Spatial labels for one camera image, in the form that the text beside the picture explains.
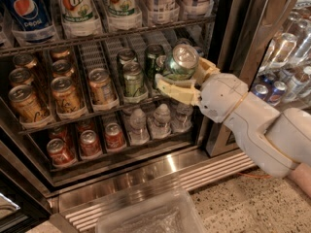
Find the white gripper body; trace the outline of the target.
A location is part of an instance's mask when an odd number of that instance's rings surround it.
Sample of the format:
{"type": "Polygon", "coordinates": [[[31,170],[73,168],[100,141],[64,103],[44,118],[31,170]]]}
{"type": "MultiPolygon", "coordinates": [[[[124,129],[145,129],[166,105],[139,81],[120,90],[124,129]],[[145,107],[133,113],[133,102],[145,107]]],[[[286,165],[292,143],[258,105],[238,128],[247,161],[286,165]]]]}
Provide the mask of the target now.
{"type": "Polygon", "coordinates": [[[235,105],[248,93],[248,85],[232,74],[216,74],[201,87],[198,107],[216,123],[223,122],[235,105]]]}

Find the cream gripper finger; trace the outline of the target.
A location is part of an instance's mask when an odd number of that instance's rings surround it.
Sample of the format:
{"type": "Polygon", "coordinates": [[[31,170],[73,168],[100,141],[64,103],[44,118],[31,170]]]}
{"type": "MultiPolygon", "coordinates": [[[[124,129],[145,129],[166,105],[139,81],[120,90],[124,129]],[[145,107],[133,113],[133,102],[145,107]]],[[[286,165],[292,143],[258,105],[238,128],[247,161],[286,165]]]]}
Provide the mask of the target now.
{"type": "Polygon", "coordinates": [[[218,74],[220,69],[211,61],[200,57],[198,66],[193,74],[196,83],[202,85],[211,75],[218,74]]]}
{"type": "Polygon", "coordinates": [[[173,81],[161,74],[155,75],[156,88],[164,95],[183,104],[197,106],[200,91],[195,88],[195,80],[173,81]]]}

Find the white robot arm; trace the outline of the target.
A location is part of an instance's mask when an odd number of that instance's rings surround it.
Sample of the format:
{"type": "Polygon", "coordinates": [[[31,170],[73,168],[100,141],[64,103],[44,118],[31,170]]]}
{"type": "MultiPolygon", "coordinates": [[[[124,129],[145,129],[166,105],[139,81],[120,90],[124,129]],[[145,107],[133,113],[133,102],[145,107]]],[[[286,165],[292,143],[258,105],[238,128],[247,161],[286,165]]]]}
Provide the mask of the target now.
{"type": "Polygon", "coordinates": [[[237,146],[264,172],[284,178],[304,163],[311,165],[311,116],[299,108],[276,110],[236,76],[221,73],[202,58],[191,80],[157,74],[156,87],[232,131],[237,146]]]}

